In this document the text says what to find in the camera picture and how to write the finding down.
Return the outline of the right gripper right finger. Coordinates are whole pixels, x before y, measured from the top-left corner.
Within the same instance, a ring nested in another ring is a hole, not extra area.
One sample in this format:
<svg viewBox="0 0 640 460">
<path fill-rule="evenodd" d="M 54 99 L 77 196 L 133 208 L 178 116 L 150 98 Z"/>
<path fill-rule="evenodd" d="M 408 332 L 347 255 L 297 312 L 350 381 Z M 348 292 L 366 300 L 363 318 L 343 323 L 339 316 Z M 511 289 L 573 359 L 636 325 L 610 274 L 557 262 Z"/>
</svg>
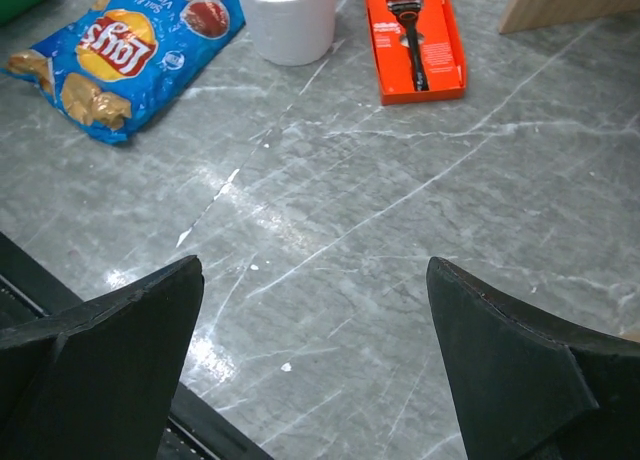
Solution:
<svg viewBox="0 0 640 460">
<path fill-rule="evenodd" d="M 430 259 L 426 284 L 470 459 L 636 459 L 639 344 Z"/>
</svg>

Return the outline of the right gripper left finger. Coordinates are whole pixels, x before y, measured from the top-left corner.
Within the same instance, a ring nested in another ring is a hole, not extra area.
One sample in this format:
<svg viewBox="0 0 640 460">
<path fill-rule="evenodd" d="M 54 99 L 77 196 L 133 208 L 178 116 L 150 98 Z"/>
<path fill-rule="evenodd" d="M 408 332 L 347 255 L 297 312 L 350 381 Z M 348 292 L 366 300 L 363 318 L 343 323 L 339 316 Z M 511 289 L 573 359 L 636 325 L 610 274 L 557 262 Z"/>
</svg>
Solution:
<svg viewBox="0 0 640 460">
<path fill-rule="evenodd" d="M 201 308 L 202 265 L 1 332 L 4 459 L 153 459 Z"/>
</svg>

